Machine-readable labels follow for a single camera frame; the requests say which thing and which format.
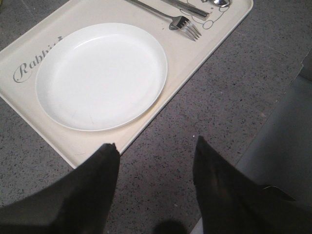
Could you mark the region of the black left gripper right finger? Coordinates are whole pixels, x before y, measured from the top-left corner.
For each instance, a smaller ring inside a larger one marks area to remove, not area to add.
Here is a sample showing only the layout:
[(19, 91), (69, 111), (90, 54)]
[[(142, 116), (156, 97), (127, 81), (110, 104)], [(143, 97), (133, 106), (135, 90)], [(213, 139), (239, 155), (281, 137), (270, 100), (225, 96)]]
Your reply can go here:
[(199, 136), (193, 181), (205, 234), (310, 234), (312, 209), (256, 185)]

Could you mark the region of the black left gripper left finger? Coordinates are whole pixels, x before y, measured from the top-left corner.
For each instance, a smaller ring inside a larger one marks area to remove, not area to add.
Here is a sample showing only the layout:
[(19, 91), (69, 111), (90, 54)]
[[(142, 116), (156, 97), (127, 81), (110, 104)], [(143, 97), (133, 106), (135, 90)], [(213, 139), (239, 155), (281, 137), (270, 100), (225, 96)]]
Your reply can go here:
[(0, 210), (2, 234), (101, 234), (113, 202), (120, 154), (103, 144), (47, 188)]

